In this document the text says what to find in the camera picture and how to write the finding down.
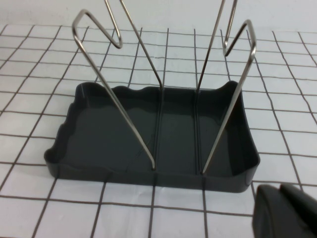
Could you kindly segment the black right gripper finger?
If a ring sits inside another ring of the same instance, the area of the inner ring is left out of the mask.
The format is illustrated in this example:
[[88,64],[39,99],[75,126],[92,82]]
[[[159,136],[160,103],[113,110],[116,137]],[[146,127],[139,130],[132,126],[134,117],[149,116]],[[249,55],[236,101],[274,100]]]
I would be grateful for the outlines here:
[[260,185],[252,227],[256,238],[315,238],[317,200],[289,184]]

